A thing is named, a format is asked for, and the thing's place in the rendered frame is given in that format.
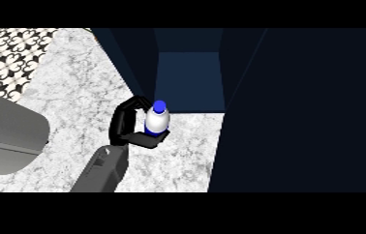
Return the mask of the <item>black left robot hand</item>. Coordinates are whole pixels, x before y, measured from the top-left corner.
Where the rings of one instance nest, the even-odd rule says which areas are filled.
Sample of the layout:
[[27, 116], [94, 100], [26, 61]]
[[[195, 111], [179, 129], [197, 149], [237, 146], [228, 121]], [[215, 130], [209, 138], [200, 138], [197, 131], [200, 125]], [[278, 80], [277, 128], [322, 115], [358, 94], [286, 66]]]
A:
[[114, 146], [135, 144], [148, 149], [156, 149], [170, 134], [163, 131], [160, 134], [136, 132], [138, 109], [150, 111], [153, 103], [144, 96], [134, 96], [114, 110], [114, 117], [110, 126], [110, 141]]

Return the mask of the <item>white bottle with blue cap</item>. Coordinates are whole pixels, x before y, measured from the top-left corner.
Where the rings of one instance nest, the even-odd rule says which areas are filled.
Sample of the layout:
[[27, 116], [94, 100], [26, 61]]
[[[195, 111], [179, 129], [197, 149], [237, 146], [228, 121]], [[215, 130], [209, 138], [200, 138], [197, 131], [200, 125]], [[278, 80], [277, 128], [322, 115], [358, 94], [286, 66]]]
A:
[[170, 123], [170, 113], [163, 100], [157, 100], [147, 113], [145, 133], [159, 136], [167, 129]]

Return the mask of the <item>dark blue cabinet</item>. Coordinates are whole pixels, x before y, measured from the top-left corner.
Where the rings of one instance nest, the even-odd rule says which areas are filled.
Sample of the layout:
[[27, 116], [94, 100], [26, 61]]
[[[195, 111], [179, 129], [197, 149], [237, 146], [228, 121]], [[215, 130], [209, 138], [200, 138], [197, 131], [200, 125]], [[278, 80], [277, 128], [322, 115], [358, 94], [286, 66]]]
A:
[[173, 113], [222, 113], [237, 93], [262, 28], [97, 28], [134, 94]]

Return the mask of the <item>grey rounded appliance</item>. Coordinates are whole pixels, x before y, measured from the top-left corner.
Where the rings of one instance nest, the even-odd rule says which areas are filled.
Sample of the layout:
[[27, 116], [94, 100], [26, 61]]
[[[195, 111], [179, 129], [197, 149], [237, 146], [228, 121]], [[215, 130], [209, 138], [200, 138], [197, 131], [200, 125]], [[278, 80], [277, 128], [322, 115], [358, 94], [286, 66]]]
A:
[[43, 152], [49, 142], [46, 117], [0, 98], [0, 175], [23, 170]]

